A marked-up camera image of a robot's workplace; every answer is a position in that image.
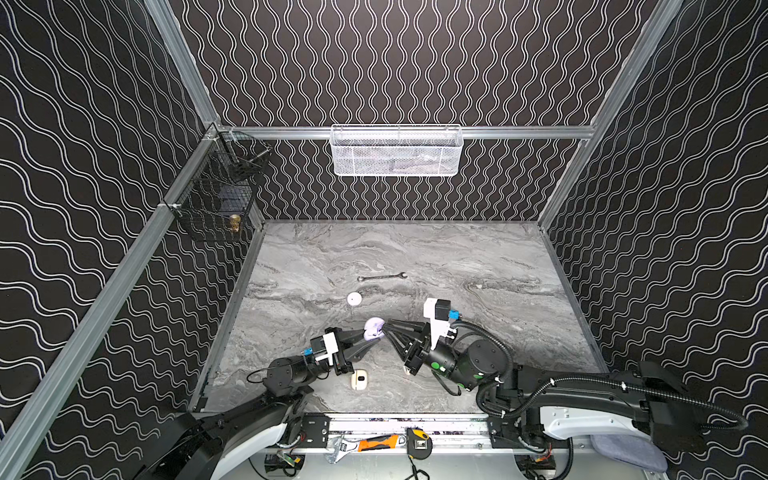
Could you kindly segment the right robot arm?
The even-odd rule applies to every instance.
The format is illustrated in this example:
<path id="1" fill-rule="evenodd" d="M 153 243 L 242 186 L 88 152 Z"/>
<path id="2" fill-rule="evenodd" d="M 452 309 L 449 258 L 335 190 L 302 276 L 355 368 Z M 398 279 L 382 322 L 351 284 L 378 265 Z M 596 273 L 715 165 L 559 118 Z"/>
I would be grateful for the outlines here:
<path id="1" fill-rule="evenodd" d="M 472 393 L 496 427 L 533 450 L 576 436 L 632 435 L 664 452 L 703 447 L 712 431 L 743 431 L 740 413 L 691 396 L 653 362 L 615 373 L 558 372 L 517 363 L 486 329 L 457 321 L 446 333 L 427 322 L 392 320 L 376 327 L 410 375 L 428 369 L 454 396 Z"/>

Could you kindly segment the purple earbud charging case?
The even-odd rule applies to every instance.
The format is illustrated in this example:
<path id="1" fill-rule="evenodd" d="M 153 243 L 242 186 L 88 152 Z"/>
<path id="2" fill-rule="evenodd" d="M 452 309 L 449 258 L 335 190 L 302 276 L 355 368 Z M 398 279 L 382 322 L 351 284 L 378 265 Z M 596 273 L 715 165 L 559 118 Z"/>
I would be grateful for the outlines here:
<path id="1" fill-rule="evenodd" d="M 364 339 L 366 341 L 372 341 L 380 339 L 384 336 L 385 320 L 379 317 L 369 318 L 364 326 Z"/>

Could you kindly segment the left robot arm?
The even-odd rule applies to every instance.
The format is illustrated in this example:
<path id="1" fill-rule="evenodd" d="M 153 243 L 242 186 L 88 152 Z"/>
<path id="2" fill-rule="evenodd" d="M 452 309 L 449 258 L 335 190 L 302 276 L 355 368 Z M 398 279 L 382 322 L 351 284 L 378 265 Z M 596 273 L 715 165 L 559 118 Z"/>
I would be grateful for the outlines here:
<path id="1" fill-rule="evenodd" d="M 354 364 L 384 337 L 381 325 L 328 328 L 298 355 L 273 360 L 260 371 L 265 391 L 222 413 L 177 415 L 161 428 L 135 479 L 219 479 L 259 450 L 300 438 L 311 384 Z"/>

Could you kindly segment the white earbud charging case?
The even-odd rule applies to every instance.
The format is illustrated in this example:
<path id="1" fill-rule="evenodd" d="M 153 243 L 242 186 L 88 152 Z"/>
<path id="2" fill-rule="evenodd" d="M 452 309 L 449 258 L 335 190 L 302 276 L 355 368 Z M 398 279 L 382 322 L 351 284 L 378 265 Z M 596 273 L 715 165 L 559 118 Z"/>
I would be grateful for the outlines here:
<path id="1" fill-rule="evenodd" d="M 358 306 L 362 303 L 362 295 L 359 292 L 351 292 L 347 296 L 347 303 L 350 306 Z"/>

